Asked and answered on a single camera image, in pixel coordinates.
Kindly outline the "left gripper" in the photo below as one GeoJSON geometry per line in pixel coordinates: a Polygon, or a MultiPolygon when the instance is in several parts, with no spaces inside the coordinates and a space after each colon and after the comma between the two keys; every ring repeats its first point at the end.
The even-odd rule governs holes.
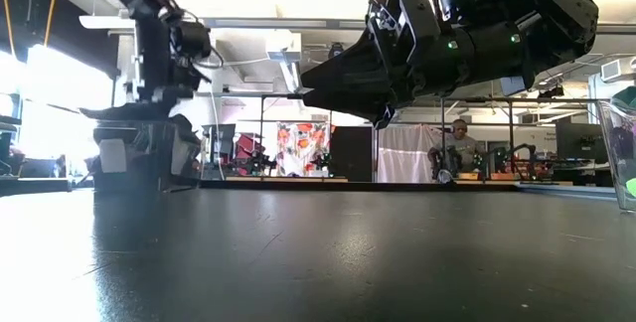
{"type": "Polygon", "coordinates": [[[149,102],[129,102],[105,109],[80,108],[84,116],[104,121],[158,121],[167,119],[181,103],[194,98],[196,91],[189,86],[168,87],[172,67],[168,27],[157,18],[145,17],[135,22],[135,29],[137,55],[141,59],[137,93],[141,101],[149,102]]]}

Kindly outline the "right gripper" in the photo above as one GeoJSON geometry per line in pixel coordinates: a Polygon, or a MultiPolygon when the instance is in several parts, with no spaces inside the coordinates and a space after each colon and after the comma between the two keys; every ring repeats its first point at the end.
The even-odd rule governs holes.
{"type": "Polygon", "coordinates": [[[468,35],[442,19],[438,0],[370,0],[361,38],[301,75],[312,89],[302,100],[384,129],[395,108],[462,85],[470,74],[470,49],[468,35]]]}

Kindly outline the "clear plastic bin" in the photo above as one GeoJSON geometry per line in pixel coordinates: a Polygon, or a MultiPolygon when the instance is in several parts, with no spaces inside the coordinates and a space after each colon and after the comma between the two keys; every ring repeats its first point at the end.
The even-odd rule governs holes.
{"type": "Polygon", "coordinates": [[[612,183],[605,196],[620,210],[636,214],[636,198],[625,188],[627,180],[636,178],[636,111],[611,104],[611,97],[595,104],[612,183]]]}
{"type": "Polygon", "coordinates": [[[100,121],[89,164],[98,192],[166,192],[201,179],[202,141],[182,114],[164,121],[100,121]]]}

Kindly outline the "black cabinet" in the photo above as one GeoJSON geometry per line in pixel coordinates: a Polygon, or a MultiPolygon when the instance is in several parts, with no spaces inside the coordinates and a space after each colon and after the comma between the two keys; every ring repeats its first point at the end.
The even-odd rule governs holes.
{"type": "Polygon", "coordinates": [[[372,130],[367,126],[338,126],[330,140],[331,168],[349,182],[372,182],[372,130]]]}

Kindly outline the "white curtain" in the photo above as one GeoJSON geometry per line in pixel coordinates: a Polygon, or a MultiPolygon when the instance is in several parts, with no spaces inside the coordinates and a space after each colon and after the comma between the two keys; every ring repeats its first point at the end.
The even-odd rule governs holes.
{"type": "Polygon", "coordinates": [[[378,132],[378,182],[432,183],[428,151],[441,142],[441,132],[429,125],[396,125],[378,132]]]}

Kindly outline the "floral patterned poster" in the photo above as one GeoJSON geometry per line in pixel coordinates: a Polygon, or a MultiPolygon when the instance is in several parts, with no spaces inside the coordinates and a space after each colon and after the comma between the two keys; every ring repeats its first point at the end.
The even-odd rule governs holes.
{"type": "Polygon", "coordinates": [[[326,178],[322,161],[329,154],[330,126],[320,123],[277,123],[276,175],[279,177],[326,178]]]}

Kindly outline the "white ceiling box unit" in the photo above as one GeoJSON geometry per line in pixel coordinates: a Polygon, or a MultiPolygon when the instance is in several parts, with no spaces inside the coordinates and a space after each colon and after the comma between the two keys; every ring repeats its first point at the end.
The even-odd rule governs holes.
{"type": "Polygon", "coordinates": [[[294,63],[299,62],[302,54],[300,33],[276,29],[265,38],[265,51],[271,61],[294,63]]]}

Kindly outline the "large bright window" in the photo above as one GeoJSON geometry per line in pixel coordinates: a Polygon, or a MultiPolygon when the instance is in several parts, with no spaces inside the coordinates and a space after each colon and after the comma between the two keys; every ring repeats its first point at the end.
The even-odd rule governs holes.
{"type": "Polygon", "coordinates": [[[16,118],[0,174],[20,178],[79,180],[98,154],[96,122],[80,111],[110,106],[113,80],[102,71],[53,49],[36,45],[21,62],[0,51],[0,116],[16,118]]]}

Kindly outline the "wooden background table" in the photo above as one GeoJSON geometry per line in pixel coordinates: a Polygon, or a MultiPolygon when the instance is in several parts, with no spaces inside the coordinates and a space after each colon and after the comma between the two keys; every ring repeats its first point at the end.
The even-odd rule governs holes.
{"type": "Polygon", "coordinates": [[[325,178],[325,177],[248,177],[236,176],[227,177],[227,182],[260,182],[260,183],[349,183],[347,178],[325,178]]]}

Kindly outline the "person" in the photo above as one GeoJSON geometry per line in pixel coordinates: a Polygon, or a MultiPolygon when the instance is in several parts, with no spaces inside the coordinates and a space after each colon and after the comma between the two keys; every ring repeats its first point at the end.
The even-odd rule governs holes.
{"type": "Polygon", "coordinates": [[[455,119],[451,124],[451,132],[445,133],[443,140],[435,143],[427,152],[432,179],[438,182],[442,170],[442,154],[446,156],[444,163],[449,165],[449,172],[469,173],[477,169],[475,156],[481,152],[478,142],[468,135],[466,121],[455,119]]]}

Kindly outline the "black background monitor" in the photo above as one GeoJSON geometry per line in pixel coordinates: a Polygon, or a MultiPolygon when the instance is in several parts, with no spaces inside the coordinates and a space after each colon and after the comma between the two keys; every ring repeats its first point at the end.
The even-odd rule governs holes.
{"type": "Polygon", "coordinates": [[[608,161],[602,128],[598,124],[558,122],[556,154],[559,159],[608,161]]]}

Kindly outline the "black metal rig frame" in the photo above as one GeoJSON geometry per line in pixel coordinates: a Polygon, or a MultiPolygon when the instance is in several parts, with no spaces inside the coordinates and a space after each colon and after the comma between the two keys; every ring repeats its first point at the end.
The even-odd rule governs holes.
{"type": "MultiPolygon", "coordinates": [[[[348,113],[309,107],[296,94],[221,92],[205,93],[211,107],[219,110],[222,123],[245,123],[258,134],[266,124],[291,121],[326,122],[334,126],[368,126],[370,121],[348,113]]],[[[478,141],[506,141],[514,145],[533,144],[540,152],[555,151],[556,123],[572,118],[589,123],[597,118],[594,102],[572,99],[511,102],[427,99],[422,104],[397,111],[392,126],[426,125],[448,129],[455,119],[468,124],[468,133],[478,141]]]]}

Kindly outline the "aluminium overhead frame beam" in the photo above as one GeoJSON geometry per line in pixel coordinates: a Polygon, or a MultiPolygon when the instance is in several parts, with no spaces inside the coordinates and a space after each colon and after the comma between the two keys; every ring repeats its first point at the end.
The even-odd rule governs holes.
{"type": "MultiPolygon", "coordinates": [[[[345,19],[280,19],[280,18],[201,18],[200,21],[210,28],[225,29],[287,29],[287,30],[335,30],[362,31],[364,20],[345,19]]],[[[118,16],[79,17],[79,22],[87,29],[132,29],[134,22],[118,16]]],[[[636,25],[599,24],[598,35],[636,35],[636,25]]]]}

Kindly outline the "black aluminium table frame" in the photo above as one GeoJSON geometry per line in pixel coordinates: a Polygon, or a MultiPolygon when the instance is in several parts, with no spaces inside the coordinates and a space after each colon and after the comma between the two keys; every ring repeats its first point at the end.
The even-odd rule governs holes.
{"type": "MultiPolygon", "coordinates": [[[[521,192],[542,195],[594,197],[608,199],[609,188],[568,185],[526,184],[507,181],[460,181],[454,184],[404,184],[404,183],[252,183],[227,181],[195,181],[191,184],[173,186],[169,190],[178,192],[195,188],[220,190],[297,191],[297,192],[521,192]]],[[[0,197],[22,194],[70,192],[71,184],[58,178],[0,179],[0,197]]]]}

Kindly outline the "white wall vent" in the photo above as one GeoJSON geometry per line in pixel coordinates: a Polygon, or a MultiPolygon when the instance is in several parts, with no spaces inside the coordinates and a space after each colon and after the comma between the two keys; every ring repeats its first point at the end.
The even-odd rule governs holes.
{"type": "Polygon", "coordinates": [[[601,66],[600,77],[604,82],[618,81],[621,75],[622,72],[620,60],[615,60],[601,66]]]}

